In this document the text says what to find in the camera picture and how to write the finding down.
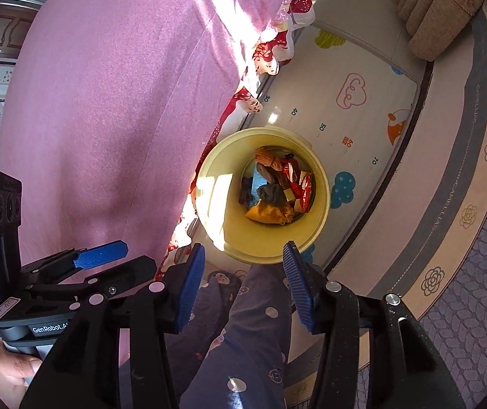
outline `person's leg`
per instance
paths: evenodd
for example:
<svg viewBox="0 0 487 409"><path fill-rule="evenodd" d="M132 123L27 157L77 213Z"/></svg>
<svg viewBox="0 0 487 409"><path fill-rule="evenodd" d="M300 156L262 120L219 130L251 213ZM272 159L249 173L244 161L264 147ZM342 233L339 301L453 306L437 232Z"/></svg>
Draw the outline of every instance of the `person's leg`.
<svg viewBox="0 0 487 409"><path fill-rule="evenodd" d="M284 280L280 264L251 267L228 324L181 397L181 409L285 409L291 301Z"/></svg>

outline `blue cloud print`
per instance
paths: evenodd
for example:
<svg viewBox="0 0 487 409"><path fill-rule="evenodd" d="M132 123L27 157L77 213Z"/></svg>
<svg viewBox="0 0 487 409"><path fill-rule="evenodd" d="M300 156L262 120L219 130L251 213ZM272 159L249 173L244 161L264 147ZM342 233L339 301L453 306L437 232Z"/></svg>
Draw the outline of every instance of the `blue cloud print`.
<svg viewBox="0 0 487 409"><path fill-rule="evenodd" d="M349 172L337 173L331 191L331 208L337 209L344 203L351 203L353 189L355 189L355 177Z"/></svg>
<svg viewBox="0 0 487 409"><path fill-rule="evenodd" d="M314 250L315 250L315 243L312 244L310 247L308 247L304 252L302 252L300 254L302 256L304 263L313 264L313 251Z"/></svg>

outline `pink bed sheet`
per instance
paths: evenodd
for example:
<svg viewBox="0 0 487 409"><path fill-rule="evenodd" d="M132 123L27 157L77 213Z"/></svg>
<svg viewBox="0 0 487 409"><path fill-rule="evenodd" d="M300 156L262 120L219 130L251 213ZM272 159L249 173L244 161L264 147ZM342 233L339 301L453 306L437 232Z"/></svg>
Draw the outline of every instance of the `pink bed sheet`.
<svg viewBox="0 0 487 409"><path fill-rule="evenodd" d="M122 239L161 261L196 164L282 0L49 0L4 105L22 263Z"/></svg>

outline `blue gripper pad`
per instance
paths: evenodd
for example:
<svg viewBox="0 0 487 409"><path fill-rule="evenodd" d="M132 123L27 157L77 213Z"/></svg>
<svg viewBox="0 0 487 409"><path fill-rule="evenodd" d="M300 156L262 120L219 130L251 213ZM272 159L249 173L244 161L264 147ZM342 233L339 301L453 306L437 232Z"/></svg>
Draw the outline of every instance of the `blue gripper pad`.
<svg viewBox="0 0 487 409"><path fill-rule="evenodd" d="M73 266L81 269L92 269L124 258L127 255L128 245L122 240L113 241L79 253L73 262Z"/></svg>
<svg viewBox="0 0 487 409"><path fill-rule="evenodd" d="M179 293L177 302L177 316L175 317L175 326L181 331L191 318L192 308L196 301L196 295L200 288L203 270L206 266L206 251L201 244L195 244L191 255L188 257L187 276L184 279L183 287Z"/></svg>
<svg viewBox="0 0 487 409"><path fill-rule="evenodd" d="M299 312L300 322L308 331L312 332L315 328L313 318L314 300L312 292L306 283L304 272L302 272L303 268L306 268L306 265L299 250L293 241L289 241L283 247L283 270L285 270L285 275L289 280L294 304Z"/></svg>

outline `geometric carpet pattern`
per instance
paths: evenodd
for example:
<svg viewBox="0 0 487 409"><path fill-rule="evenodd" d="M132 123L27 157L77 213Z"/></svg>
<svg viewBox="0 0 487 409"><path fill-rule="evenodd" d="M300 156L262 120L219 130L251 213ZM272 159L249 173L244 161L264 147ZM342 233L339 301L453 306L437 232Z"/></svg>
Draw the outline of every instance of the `geometric carpet pattern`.
<svg viewBox="0 0 487 409"><path fill-rule="evenodd" d="M487 394L487 217L461 268L421 319L468 409ZM368 368L359 372L356 409L366 408ZM307 409L303 402L297 409Z"/></svg>

